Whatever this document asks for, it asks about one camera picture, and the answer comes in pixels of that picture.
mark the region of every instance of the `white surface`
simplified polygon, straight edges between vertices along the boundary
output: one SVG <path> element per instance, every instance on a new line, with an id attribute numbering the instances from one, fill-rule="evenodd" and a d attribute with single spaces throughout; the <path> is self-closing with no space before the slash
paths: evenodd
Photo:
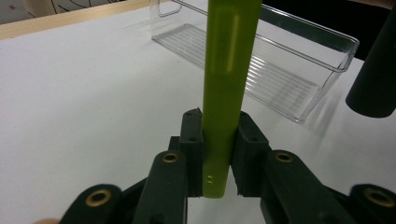
<path id="1" fill-rule="evenodd" d="M 203 71 L 150 40 L 147 8 L 0 41 L 0 223 L 61 218 L 86 188 L 126 189 L 201 107 Z M 396 118 L 345 104 L 349 70 L 305 125 L 246 97 L 272 148 L 300 156 L 323 184 L 348 193 L 372 183 L 396 191 Z M 190 199 L 189 223 L 263 223 L 258 199 Z"/>

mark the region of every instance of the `clear plastic bin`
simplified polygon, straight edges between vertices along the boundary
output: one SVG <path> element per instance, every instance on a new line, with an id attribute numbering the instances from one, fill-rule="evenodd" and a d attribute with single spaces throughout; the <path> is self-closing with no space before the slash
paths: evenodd
<path id="1" fill-rule="evenodd" d="M 151 0 L 152 39 L 205 68 L 207 1 Z M 345 72 L 359 41 L 262 5 L 245 93 L 298 123 Z"/>

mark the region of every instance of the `black cylinder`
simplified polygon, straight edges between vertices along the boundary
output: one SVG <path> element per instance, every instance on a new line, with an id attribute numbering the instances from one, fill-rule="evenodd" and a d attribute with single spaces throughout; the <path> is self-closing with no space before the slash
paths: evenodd
<path id="1" fill-rule="evenodd" d="M 346 104 L 371 118 L 390 116 L 396 108 L 396 7 L 390 12 L 348 96 Z"/>

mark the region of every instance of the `black plastic part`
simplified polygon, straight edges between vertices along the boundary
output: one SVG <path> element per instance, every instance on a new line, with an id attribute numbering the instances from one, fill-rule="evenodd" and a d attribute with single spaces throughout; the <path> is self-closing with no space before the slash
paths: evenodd
<path id="1" fill-rule="evenodd" d="M 202 113 L 199 108 L 183 115 L 179 138 L 179 150 L 187 157 L 189 197 L 203 195 L 203 150 Z"/>
<path id="2" fill-rule="evenodd" d="M 244 197 L 261 197 L 261 163 L 269 151 L 271 148 L 268 139 L 250 115 L 241 112 L 231 164 L 238 194 Z"/>
<path id="3" fill-rule="evenodd" d="M 396 7 L 390 12 L 348 96 L 346 104 L 371 118 L 396 108 Z"/>
<path id="4" fill-rule="evenodd" d="M 124 218 L 121 223 L 131 223 L 134 220 L 134 212 L 139 203 L 140 195 L 146 184 L 146 178 L 122 192 L 122 204 Z"/>
<path id="5" fill-rule="evenodd" d="M 84 190 L 68 208 L 60 224 L 110 224 L 122 219 L 121 190 L 113 185 L 96 185 Z"/>
<path id="6" fill-rule="evenodd" d="M 288 216 L 283 210 L 282 205 L 279 201 L 272 202 L 266 200 L 265 198 L 261 199 L 260 209 L 262 210 L 262 215 L 264 216 L 266 224 L 288 224 Z"/>
<path id="7" fill-rule="evenodd" d="M 179 136 L 171 136 L 171 139 L 169 141 L 168 150 L 179 150 L 179 147 L 178 147 L 179 141 L 180 141 Z"/>
<path id="8" fill-rule="evenodd" d="M 356 185 L 349 198 L 357 212 L 353 215 L 362 224 L 396 223 L 396 195 L 375 185 Z"/>
<path id="9" fill-rule="evenodd" d="M 273 150 L 264 168 L 289 223 L 356 223 L 296 155 Z"/>
<path id="10" fill-rule="evenodd" d="M 182 152 L 165 151 L 155 157 L 133 224 L 186 223 L 186 170 L 186 157 Z"/>
<path id="11" fill-rule="evenodd" d="M 352 215 L 353 217 L 355 217 L 354 214 L 358 214 L 358 213 L 360 212 L 359 209 L 357 209 L 356 207 L 354 207 L 354 206 L 352 205 L 352 203 L 350 202 L 348 196 L 346 196 L 346 195 L 343 194 L 343 193 L 338 192 L 338 191 L 335 190 L 335 189 L 331 189 L 331 188 L 328 188 L 328 187 L 327 187 L 327 190 L 328 190 L 328 191 L 330 192 L 330 194 L 334 197 L 334 199 L 337 200 L 337 202 L 339 202 L 339 203 L 344 207 L 344 209 L 346 209 L 346 210 L 348 211 L 348 213 L 349 213 L 350 215 Z"/>

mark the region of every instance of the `screw hole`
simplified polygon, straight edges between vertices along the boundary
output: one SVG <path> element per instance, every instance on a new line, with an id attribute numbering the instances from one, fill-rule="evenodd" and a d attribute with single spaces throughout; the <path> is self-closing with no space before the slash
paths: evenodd
<path id="1" fill-rule="evenodd" d="M 111 192 L 108 189 L 99 189 L 87 197 L 85 204 L 89 207 L 97 207 L 107 203 L 110 198 Z"/>
<path id="2" fill-rule="evenodd" d="M 276 159 L 282 162 L 291 162 L 293 161 L 293 157 L 287 153 L 279 152 L 275 155 Z"/>
<path id="3" fill-rule="evenodd" d="M 364 191 L 364 196 L 372 203 L 383 207 L 393 207 L 395 201 L 388 196 L 388 194 L 382 192 L 379 189 L 366 189 Z"/>
<path id="4" fill-rule="evenodd" d="M 163 161 L 172 163 L 178 161 L 178 155 L 176 153 L 168 153 L 163 156 Z"/>

